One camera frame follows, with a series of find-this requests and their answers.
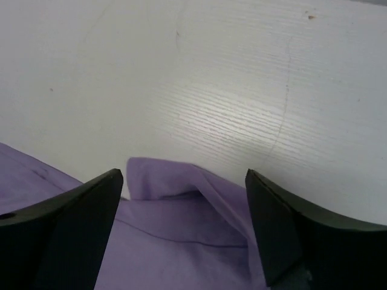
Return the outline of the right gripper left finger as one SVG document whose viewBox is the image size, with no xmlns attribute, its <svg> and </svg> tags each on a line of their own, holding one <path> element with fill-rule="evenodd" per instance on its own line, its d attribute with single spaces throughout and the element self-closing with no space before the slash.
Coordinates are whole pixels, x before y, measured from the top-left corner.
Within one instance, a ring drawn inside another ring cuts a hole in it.
<svg viewBox="0 0 387 290">
<path fill-rule="evenodd" d="M 94 289 L 123 187 L 119 169 L 1 215 L 1 289 Z"/>
</svg>

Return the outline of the purple t shirt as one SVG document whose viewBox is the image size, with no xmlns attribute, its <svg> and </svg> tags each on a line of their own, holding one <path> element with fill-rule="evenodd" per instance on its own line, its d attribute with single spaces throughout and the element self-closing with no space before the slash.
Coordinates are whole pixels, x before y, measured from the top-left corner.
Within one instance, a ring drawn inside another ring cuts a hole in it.
<svg viewBox="0 0 387 290">
<path fill-rule="evenodd" d="M 187 163 L 131 158 L 94 289 L 265 289 L 244 188 Z M 1 215 L 84 183 L 1 146 Z"/>
</svg>

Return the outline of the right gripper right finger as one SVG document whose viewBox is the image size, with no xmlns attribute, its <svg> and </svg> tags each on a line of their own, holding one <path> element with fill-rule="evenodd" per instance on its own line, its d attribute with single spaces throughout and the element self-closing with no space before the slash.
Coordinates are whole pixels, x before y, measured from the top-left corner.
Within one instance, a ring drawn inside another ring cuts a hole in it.
<svg viewBox="0 0 387 290">
<path fill-rule="evenodd" d="M 249 170 L 247 201 L 267 286 L 385 289 L 386 227 L 292 194 Z"/>
</svg>

